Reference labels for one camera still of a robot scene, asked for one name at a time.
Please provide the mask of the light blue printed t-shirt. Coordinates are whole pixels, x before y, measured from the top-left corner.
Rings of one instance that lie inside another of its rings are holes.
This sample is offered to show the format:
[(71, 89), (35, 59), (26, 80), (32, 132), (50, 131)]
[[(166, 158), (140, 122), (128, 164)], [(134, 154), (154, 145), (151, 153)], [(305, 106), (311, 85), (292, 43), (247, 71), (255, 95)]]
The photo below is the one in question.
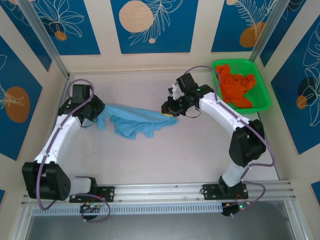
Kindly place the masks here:
[(152, 138), (155, 131), (171, 127), (179, 121), (175, 117), (165, 116), (158, 111), (113, 103), (106, 104), (97, 117), (97, 129), (105, 130), (107, 120), (114, 124), (116, 134), (130, 140), (135, 140), (138, 133)]

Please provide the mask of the orange t-shirt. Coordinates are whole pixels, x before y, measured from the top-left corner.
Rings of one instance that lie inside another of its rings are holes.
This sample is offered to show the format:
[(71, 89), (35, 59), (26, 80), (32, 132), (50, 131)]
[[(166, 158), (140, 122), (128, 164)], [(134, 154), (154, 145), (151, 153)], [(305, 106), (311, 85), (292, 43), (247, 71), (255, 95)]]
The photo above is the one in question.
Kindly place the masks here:
[(256, 85), (255, 76), (232, 74), (228, 64), (217, 65), (216, 70), (221, 76), (220, 91), (223, 101), (242, 109), (252, 108), (252, 102), (245, 95)]

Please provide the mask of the green plastic basket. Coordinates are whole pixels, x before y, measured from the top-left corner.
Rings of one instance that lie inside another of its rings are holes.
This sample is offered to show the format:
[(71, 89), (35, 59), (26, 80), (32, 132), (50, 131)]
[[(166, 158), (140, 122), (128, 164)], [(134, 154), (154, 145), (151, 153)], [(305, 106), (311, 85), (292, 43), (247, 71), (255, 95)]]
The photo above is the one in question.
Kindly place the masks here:
[[(232, 74), (241, 74), (244, 76), (252, 74), (255, 76), (255, 79), (256, 79), (256, 85), (251, 90), (249, 90), (247, 94), (244, 95), (246, 98), (248, 98), (252, 102), (253, 107), (239, 108), (233, 105), (232, 103), (227, 103), (231, 108), (233, 108), (234, 110), (236, 110), (238, 113), (242, 115), (254, 114), (256, 112), (265, 111), (266, 109), (269, 108), (271, 104), (270, 97), (263, 83), (263, 80), (260, 76), (260, 73), (253, 62), (247, 59), (242, 59), (242, 58), (241, 59), (221, 59), (221, 60), (214, 61), (211, 66), (214, 69), (216, 69), (218, 65), (229, 65), (230, 72)], [(217, 94), (223, 100), (220, 87)]]

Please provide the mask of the blue floral wall panel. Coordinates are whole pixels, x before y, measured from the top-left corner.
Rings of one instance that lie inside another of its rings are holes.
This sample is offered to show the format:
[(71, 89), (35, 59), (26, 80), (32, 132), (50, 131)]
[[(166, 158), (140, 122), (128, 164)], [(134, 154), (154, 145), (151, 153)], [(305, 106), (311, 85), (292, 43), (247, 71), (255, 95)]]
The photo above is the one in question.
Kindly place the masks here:
[(101, 54), (84, 0), (30, 3), (61, 56)]
[(288, 31), (298, 23), (302, 13), (308, 10), (311, 4), (320, 5), (320, 0), (288, 0), (287, 6), (260, 53), (263, 67), (267, 66)]
[(17, 0), (0, 0), (0, 6), (36, 55), (44, 69), (49, 72), (52, 59), (23, 14)]
[(42, 89), (0, 36), (0, 154), (18, 159)]
[(298, 154), (320, 143), (320, 21), (271, 81)]
[(120, 52), (189, 53), (199, 0), (110, 0)]
[(225, 0), (211, 52), (249, 52), (256, 45), (277, 0)]

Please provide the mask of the aluminium mounting rail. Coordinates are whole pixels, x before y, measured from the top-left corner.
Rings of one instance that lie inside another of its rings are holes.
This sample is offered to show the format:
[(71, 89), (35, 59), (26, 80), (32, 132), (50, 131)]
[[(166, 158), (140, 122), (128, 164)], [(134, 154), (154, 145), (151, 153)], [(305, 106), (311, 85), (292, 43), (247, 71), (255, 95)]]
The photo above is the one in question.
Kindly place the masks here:
[[(246, 182), (248, 201), (294, 200), (296, 195), (288, 180)], [(204, 183), (114, 184), (113, 204), (171, 204), (204, 202)]]

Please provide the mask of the aluminium frame post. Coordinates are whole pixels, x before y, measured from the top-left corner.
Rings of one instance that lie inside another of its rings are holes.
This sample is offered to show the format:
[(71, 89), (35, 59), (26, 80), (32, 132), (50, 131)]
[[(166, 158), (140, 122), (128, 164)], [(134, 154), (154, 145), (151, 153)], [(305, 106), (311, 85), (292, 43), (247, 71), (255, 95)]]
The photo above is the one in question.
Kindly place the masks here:
[(35, 32), (37, 38), (39, 39), (42, 46), (48, 53), (52, 62), (57, 67), (58, 71), (65, 79), (68, 79), (70, 73), (68, 72), (65, 64), (63, 63), (57, 48), (55, 47), (51, 37), (49, 36), (47, 30), (45, 29), (42, 21), (40, 20), (32, 4), (28, 0), (16, 1), (25, 18), (27, 19), (28, 23), (30, 24), (31, 28)]
[(272, 10), (255, 46), (252, 49), (251, 55), (248, 59), (249, 61), (254, 63), (258, 59), (268, 40), (270, 39), (275, 27), (277, 26), (280, 18), (282, 17), (282, 14), (285, 11), (289, 1), (290, 0), (276, 1), (274, 9)]

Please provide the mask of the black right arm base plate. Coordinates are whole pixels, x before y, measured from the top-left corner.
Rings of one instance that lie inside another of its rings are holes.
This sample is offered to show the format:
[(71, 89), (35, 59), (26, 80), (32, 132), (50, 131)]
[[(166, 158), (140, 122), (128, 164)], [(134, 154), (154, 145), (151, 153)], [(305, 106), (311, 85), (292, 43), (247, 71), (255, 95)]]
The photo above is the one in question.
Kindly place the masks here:
[(205, 200), (236, 200), (237, 198), (249, 198), (247, 186), (244, 183), (238, 183), (233, 187), (227, 187), (223, 184), (204, 184), (201, 191)]

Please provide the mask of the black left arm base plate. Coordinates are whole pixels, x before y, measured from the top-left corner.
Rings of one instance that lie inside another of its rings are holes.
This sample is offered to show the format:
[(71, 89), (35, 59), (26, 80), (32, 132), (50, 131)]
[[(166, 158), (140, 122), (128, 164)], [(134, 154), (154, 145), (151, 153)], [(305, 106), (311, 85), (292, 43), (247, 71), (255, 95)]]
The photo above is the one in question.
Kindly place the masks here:
[(70, 203), (102, 203), (104, 199), (107, 203), (112, 203), (115, 196), (114, 186), (95, 186), (88, 193), (79, 193), (69, 198)]

